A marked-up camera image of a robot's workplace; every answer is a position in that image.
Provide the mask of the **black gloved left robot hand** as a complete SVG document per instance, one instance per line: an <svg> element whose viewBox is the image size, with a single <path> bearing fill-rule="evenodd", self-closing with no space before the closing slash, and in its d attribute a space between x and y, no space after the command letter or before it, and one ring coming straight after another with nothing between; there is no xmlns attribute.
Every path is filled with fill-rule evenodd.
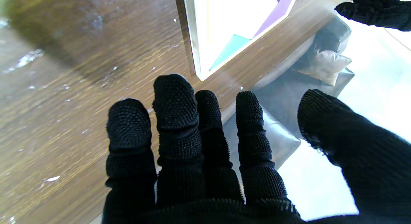
<svg viewBox="0 0 411 224"><path fill-rule="evenodd" d="M411 30L411 2L401 0L352 0L338 4L334 10L348 20L365 25Z"/></svg>

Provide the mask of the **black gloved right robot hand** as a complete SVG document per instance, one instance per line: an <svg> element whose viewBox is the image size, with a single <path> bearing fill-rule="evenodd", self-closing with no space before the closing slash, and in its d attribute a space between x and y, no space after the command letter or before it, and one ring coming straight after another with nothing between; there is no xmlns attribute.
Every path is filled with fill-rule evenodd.
<svg viewBox="0 0 411 224"><path fill-rule="evenodd" d="M103 224L304 224L275 170L263 110L251 91L236 97L242 196L213 92L194 92L178 74L159 76L153 109L161 167L156 172L148 111L135 99L109 110ZM410 143L320 90L298 108L303 138L340 167L358 215L309 224L409 224Z"/></svg>

